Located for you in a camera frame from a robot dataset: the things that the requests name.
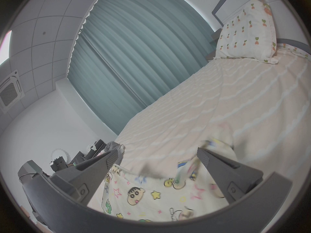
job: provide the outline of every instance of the curtain fold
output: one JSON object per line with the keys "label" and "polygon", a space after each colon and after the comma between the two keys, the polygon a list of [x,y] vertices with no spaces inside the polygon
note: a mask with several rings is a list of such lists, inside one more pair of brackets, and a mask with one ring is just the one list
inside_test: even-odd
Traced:
{"label": "curtain fold", "polygon": [[68,79],[116,134],[206,65],[208,23],[184,0],[98,0],[76,41]]}

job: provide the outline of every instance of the ceiling air conditioner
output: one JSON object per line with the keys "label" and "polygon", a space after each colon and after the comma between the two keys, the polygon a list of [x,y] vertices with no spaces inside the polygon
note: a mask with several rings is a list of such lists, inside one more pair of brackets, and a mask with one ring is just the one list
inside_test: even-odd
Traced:
{"label": "ceiling air conditioner", "polygon": [[24,96],[18,71],[15,70],[0,83],[0,108],[3,113]]}

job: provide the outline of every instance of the gray towel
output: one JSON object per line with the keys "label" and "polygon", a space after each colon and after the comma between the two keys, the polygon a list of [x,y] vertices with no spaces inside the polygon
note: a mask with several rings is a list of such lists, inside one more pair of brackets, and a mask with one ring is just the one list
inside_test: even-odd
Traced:
{"label": "gray towel", "polygon": [[121,161],[123,159],[124,149],[125,149],[124,145],[121,145],[121,144],[116,143],[116,142],[108,142],[107,146],[104,148],[104,152],[108,152],[111,150],[117,150],[118,151],[118,159],[115,162],[115,164],[120,165]]}

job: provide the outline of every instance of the bed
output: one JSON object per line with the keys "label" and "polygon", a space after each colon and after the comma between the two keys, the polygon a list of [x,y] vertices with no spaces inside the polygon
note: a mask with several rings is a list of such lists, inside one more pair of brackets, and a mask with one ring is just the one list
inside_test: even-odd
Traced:
{"label": "bed", "polygon": [[[220,0],[213,11],[222,25],[248,0],[233,0],[238,8],[233,11],[227,8],[230,1]],[[228,122],[239,162],[262,170],[263,178],[277,171],[293,181],[284,211],[310,168],[311,62],[308,54],[295,51],[310,53],[298,29],[287,36],[277,21],[276,29],[282,43],[274,55],[278,64],[212,60],[134,116],[115,140],[126,147],[121,166],[142,176],[173,177],[177,163],[196,153],[213,125]],[[103,190],[104,182],[90,208],[102,212]]]}

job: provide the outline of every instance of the headboard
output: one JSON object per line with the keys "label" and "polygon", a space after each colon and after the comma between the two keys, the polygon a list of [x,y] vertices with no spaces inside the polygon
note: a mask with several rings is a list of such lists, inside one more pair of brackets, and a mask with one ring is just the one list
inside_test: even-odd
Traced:
{"label": "headboard", "polygon": [[[223,26],[234,18],[249,0],[220,0],[212,11]],[[286,43],[311,53],[308,41],[293,14],[282,0],[266,0],[272,10],[277,43]]]}

